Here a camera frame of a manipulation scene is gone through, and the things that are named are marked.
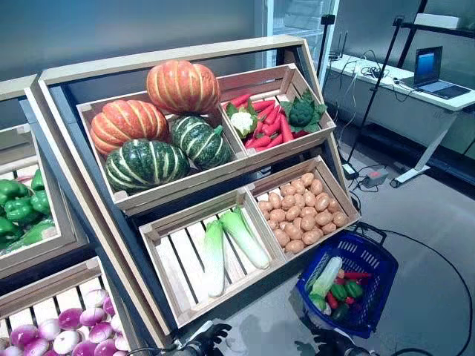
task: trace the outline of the pumpkin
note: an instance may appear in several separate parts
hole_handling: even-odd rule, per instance
[[[209,169],[231,160],[222,132],[222,126],[212,128],[202,117],[187,116],[171,126],[171,139],[198,168]]]
[[[140,100],[115,100],[102,108],[91,123],[91,138],[107,155],[131,139],[167,140],[168,123],[153,104]]]
[[[213,72],[188,61],[167,61],[150,69],[147,91],[156,106],[175,114],[209,113],[220,101]]]
[[[108,155],[105,172],[118,191],[144,191],[188,174],[190,164],[183,152],[165,142],[134,139]]]

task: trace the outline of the basket handle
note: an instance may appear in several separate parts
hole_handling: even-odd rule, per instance
[[[383,246],[383,243],[384,241],[386,240],[386,237],[387,237],[387,234],[382,231],[382,230],[379,230],[378,228],[375,228],[374,226],[370,225],[370,224],[366,224],[365,222],[362,222],[362,221],[358,221],[356,223],[356,227],[355,227],[355,230],[358,230],[358,228],[360,228],[361,230],[371,230],[371,231],[374,231],[376,232],[379,236],[381,236],[381,241],[379,242],[379,245]]]

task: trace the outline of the orange pumpkin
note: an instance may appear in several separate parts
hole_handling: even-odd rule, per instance
[[[150,69],[147,91],[156,106],[170,113],[209,113],[220,101],[213,72],[188,61],[167,61]]]
[[[140,100],[109,102],[91,123],[91,138],[98,152],[104,155],[131,139],[166,141],[169,132],[160,110]]]

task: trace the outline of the white desk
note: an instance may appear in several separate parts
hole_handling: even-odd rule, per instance
[[[361,69],[363,67],[378,67],[378,65],[373,61],[348,55],[343,55],[343,58],[339,59],[338,61],[334,61],[331,63],[331,65],[329,65],[329,69],[336,73],[342,73],[345,76],[354,76],[356,74],[357,80],[362,80],[375,85],[378,79],[373,78],[372,76],[365,76],[361,74]],[[413,76],[413,72],[391,66],[386,66],[386,71],[388,71],[387,75],[381,80],[380,88],[383,88],[384,90],[392,90],[394,88],[397,93],[402,95],[408,95],[410,93],[411,98],[421,100],[422,102],[426,102],[439,108],[439,110],[435,111],[433,114],[437,119],[440,120],[441,118],[446,118],[442,120],[439,130],[436,132],[433,140],[427,145],[425,152],[422,154],[416,166],[401,176],[395,178],[391,183],[393,186],[399,186],[402,183],[407,182],[409,179],[414,178],[415,176],[429,169],[426,163],[436,150],[437,146],[439,146],[440,142],[444,139],[445,134],[449,131],[461,111],[464,108],[475,104],[475,90],[471,90],[469,93],[449,100],[418,91],[411,93],[411,89],[409,87],[395,84],[393,78],[410,78]]]

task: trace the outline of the wooden crate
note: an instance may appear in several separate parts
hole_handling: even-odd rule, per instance
[[[225,291],[208,297],[203,284],[205,226],[236,205],[241,206],[254,235],[271,259],[265,270],[255,268],[225,234]],[[268,275],[284,261],[280,246],[267,233],[266,220],[247,188],[220,195],[140,227],[178,327],[184,326]]]
[[[66,309],[84,309],[82,298],[93,289],[109,292],[128,345],[131,349],[141,347],[127,310],[114,286],[109,285],[98,257],[1,296],[0,337],[9,337],[12,329],[20,325],[38,326]],[[88,337],[90,328],[83,326],[79,330]]]
[[[108,191],[112,196],[112,200],[117,206],[122,209],[127,215],[134,215],[153,208],[159,204],[175,200],[180,197],[207,188],[211,185],[223,182],[225,180],[236,177],[241,174],[242,168],[246,166],[245,153],[243,152],[242,145],[238,135],[234,129],[229,125],[227,120],[224,120],[221,116],[221,112],[217,112],[213,116],[208,116],[207,121],[213,127],[218,125],[223,126],[223,138],[229,143],[232,150],[232,161],[225,165],[220,165],[215,168],[208,169],[206,171],[198,171],[197,169],[191,169],[191,174],[182,179],[175,180],[173,182],[160,185],[158,187],[148,189],[147,191],[139,192],[137,194],[129,196],[125,191],[115,191],[109,184],[105,175],[105,157],[99,154],[94,147],[94,144],[89,134],[91,128],[91,121],[98,113],[102,111],[104,105],[114,100],[142,100],[144,102],[150,102],[147,92],[139,92],[128,94],[124,96],[116,96],[113,98],[107,98],[98,100],[95,102],[87,102],[77,105],[77,110],[82,120],[82,124],[85,127],[85,131],[88,135],[89,143],[91,144],[94,156],[96,158],[99,169],[102,173],[102,178],[107,185]],[[170,123],[178,117],[164,112],[166,119]]]
[[[30,126],[25,124],[1,130],[0,142],[0,177],[14,179],[13,172],[16,172],[18,177],[28,177],[23,183],[29,186],[31,178],[39,168],[50,200],[51,216],[55,222],[54,228],[43,231],[41,242],[0,256],[0,278],[5,278],[78,248],[87,242],[87,238],[71,216],[49,167],[43,165],[45,157],[30,131]]]
[[[320,156],[317,156],[314,159],[309,159],[298,165],[294,165],[293,167],[280,171],[276,174],[272,174],[263,179],[259,179],[258,181],[248,185],[248,187],[256,200],[267,200],[267,193],[274,191],[276,194],[280,195],[280,186],[287,184],[294,179],[300,178],[307,172],[314,173],[315,178],[320,179],[322,182],[324,192],[328,193],[331,197],[334,197],[338,201],[341,211],[343,211],[348,216],[348,223],[341,228],[337,228],[333,233],[324,235],[324,237],[316,244],[304,248],[304,250],[298,254],[292,254],[289,252],[285,253],[286,260],[292,260],[297,256],[308,252],[315,246],[319,245],[326,239],[330,238],[334,234],[337,234],[361,218],[360,214],[351,203],[350,198],[345,194],[344,190],[338,184],[335,177],[332,175],[329,168]],[[268,234],[273,235],[271,228],[267,224],[266,229]]]
[[[308,89],[315,102],[323,104],[320,96],[315,95],[294,64],[253,70],[231,76],[221,76],[217,80],[221,89],[222,105],[220,110],[223,112],[229,126],[231,126],[231,122],[223,106],[230,99],[243,94],[252,94],[252,101],[273,99],[279,103],[281,101],[291,102],[296,96],[300,97]],[[254,148],[246,150],[241,140],[239,141],[240,149],[246,152],[248,165],[260,167],[271,165],[280,159],[299,154],[320,145],[335,129],[335,123],[327,112],[322,115],[318,126],[320,128],[319,131],[280,144],[269,150],[261,152],[256,152]]]

